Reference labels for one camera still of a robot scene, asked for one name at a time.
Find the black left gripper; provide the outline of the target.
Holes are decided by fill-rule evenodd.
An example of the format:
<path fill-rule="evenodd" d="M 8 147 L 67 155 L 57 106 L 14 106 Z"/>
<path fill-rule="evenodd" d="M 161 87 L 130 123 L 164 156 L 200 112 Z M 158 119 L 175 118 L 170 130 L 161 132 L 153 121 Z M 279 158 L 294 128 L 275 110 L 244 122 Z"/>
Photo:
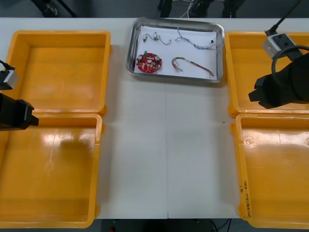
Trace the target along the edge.
<path fill-rule="evenodd" d="M 34 107 L 24 101 L 15 100 L 0 94 L 0 130 L 25 130 L 29 126 L 38 126 L 39 119 L 32 114 Z"/>

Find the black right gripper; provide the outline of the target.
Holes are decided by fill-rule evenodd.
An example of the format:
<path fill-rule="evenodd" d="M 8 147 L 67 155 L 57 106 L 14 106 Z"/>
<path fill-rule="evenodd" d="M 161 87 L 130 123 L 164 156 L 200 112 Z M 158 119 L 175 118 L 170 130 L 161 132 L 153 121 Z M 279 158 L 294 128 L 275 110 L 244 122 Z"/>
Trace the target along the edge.
<path fill-rule="evenodd" d="M 289 87 L 289 72 L 292 63 L 281 71 L 260 77 L 254 84 L 254 91 L 248 94 L 251 102 L 258 102 L 266 109 L 287 104 L 291 95 Z"/>

